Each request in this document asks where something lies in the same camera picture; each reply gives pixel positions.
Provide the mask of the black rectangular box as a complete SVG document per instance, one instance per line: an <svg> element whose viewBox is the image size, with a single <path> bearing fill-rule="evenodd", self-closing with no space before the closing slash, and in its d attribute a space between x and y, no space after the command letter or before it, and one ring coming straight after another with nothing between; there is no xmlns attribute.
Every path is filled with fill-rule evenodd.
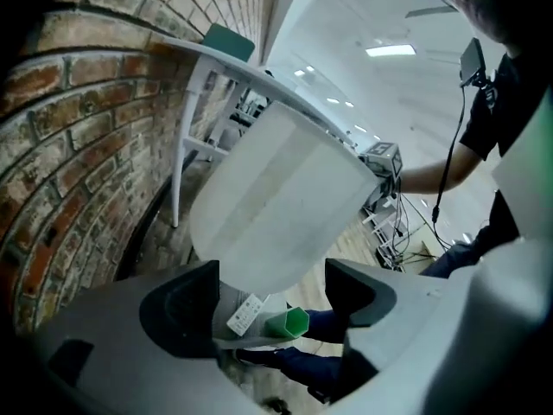
<svg viewBox="0 0 553 415"><path fill-rule="evenodd" d="M248 62L255 50L251 40L217 23L211 25L201 44L243 62Z"/></svg>

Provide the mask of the white table lamp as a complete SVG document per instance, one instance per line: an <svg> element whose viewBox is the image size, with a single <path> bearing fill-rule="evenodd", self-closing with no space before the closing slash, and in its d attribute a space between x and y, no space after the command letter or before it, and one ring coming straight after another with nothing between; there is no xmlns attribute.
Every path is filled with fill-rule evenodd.
<svg viewBox="0 0 553 415"><path fill-rule="evenodd" d="M208 178L190 234L219 278L258 295L298 283L353 220L378 178L301 113L272 103Z"/></svg>

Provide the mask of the white metal rack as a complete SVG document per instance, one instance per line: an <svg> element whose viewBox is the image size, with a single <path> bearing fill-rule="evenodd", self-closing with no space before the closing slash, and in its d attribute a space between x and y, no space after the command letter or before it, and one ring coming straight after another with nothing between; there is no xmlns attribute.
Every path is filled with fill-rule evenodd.
<svg viewBox="0 0 553 415"><path fill-rule="evenodd" d="M375 257L378 263L391 271L402 271L404 249L399 245L408 236L408 229L398 212L390 203L372 210L362 208L365 218L362 223L369 227L371 234L377 239Z"/></svg>

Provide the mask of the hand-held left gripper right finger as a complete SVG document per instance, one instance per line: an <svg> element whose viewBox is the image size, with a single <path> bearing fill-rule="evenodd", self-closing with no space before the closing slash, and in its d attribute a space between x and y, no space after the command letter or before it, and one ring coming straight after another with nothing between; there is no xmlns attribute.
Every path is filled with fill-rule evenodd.
<svg viewBox="0 0 553 415"><path fill-rule="evenodd" d="M326 295L347 322L331 404L423 404L474 273L440 279L327 259Z"/></svg>

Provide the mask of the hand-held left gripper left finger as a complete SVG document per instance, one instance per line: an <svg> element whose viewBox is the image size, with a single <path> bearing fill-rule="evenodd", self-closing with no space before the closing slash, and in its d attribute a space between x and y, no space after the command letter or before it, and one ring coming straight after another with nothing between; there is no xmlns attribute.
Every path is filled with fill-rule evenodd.
<svg viewBox="0 0 553 415"><path fill-rule="evenodd" d="M27 337L50 382L85 415L242 415L213 339L219 263L88 290Z"/></svg>

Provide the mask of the person's right forearm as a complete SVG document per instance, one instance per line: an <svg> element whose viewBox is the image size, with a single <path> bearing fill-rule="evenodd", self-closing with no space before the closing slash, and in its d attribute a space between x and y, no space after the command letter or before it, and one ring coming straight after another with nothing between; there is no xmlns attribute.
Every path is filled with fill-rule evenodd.
<svg viewBox="0 0 553 415"><path fill-rule="evenodd" d="M457 144L450 159L403 171L401 191L407 194L437 195L461 185L480 165L482 159L467 146Z"/></svg>

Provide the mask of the person's legs in dark trousers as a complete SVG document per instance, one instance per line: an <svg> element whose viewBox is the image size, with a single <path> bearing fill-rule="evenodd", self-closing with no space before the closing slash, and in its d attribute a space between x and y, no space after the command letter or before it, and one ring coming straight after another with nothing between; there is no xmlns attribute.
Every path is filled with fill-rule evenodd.
<svg viewBox="0 0 553 415"><path fill-rule="evenodd" d="M453 271L475 265L484 254L497 246L514 241L518 236L518 229L514 225L491 223L480 229L473 242L452 245L420 274L425 277L448 278ZM350 280L334 280L330 286L338 304L330 310L307 310L309 326L304 336L319 342L341 344L350 315L360 310L363 304L371 303L374 294L364 297L360 287ZM233 357L248 366L264 366L280 371L289 379L306 386L309 393L318 400L330 396L340 369L339 357L309 354L295 347L272 351L236 349Z"/></svg>

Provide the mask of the ceiling light panel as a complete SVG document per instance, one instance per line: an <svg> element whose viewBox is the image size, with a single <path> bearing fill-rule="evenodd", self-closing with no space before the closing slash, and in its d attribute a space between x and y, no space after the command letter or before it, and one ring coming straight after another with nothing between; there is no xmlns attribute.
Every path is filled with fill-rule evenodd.
<svg viewBox="0 0 553 415"><path fill-rule="evenodd" d="M416 50L410 44L379 46L367 48L365 51L367 55L372 58L416 55Z"/></svg>

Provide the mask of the white square table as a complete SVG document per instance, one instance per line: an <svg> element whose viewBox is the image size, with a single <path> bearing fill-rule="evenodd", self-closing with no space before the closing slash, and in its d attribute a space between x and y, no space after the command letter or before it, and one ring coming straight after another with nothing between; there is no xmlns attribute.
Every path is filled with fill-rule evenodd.
<svg viewBox="0 0 553 415"><path fill-rule="evenodd" d="M222 131L229 125L230 117L235 110L241 94L247 89L267 96L272 101L281 102L304 114L323 130L335 135L346 146L350 148L354 146L354 141L344 131L341 131L328 115L293 90L287 88L283 83L257 70L246 62L206 45L166 35L162 35L157 43L176 48L182 52L196 53L198 55L198 60L185 89L183 98L184 110L176 135L171 178L172 227L177 228L179 226L181 173L185 156L189 151L197 151L219 160L227 155L227 152L218 146L219 138ZM210 73L225 76L234 81L236 86L232 90L223 111L216 117L215 126L210 138L204 142L192 137L190 129L198 101Z"/></svg>

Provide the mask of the small black screen device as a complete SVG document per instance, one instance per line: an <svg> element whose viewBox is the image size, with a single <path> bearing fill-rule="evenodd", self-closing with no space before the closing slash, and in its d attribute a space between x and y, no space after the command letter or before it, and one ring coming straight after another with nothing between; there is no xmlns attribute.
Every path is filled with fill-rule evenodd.
<svg viewBox="0 0 553 415"><path fill-rule="evenodd" d="M473 37L460 57L460 87L490 88L493 82L486 74L486 63L480 40Z"/></svg>

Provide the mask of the white remote control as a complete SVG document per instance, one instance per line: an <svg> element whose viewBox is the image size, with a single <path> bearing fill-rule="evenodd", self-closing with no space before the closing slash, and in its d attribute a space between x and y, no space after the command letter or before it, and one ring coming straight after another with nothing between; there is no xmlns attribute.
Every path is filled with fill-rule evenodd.
<svg viewBox="0 0 553 415"><path fill-rule="evenodd" d="M243 336L253 324L264 306L264 301L250 294L226 322L226 326L238 336Z"/></svg>

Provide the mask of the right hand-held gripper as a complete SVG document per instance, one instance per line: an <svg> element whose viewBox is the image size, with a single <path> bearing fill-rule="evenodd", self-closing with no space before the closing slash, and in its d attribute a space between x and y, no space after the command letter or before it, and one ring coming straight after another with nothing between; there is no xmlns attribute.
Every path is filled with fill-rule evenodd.
<svg viewBox="0 0 553 415"><path fill-rule="evenodd" d="M370 198L386 198L400 186L403 160L397 144L378 142L358 155L358 159L373 173L377 186Z"/></svg>

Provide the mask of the person's torso in black shirt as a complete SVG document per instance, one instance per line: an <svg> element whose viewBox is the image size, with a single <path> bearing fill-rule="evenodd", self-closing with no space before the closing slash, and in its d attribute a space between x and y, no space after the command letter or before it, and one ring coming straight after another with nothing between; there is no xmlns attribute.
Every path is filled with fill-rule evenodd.
<svg viewBox="0 0 553 415"><path fill-rule="evenodd" d="M494 107L487 107L482 90L477 92L460 143L481 160L486 160L493 148L498 148L503 156L530 121L546 87L551 83L553 61L541 61L530 51L514 59L505 55L496 74L497 98ZM497 191L489 223L477 234L473 242L474 250L483 255L518 236L509 207L501 192Z"/></svg>

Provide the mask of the green cup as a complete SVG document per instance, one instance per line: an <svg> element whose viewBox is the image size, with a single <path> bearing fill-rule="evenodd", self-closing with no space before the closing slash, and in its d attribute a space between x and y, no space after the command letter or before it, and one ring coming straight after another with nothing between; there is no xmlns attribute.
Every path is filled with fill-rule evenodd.
<svg viewBox="0 0 553 415"><path fill-rule="evenodd" d="M264 330L268 336L275 338L296 339L308 331L309 323L309 314L295 307L267 319Z"/></svg>

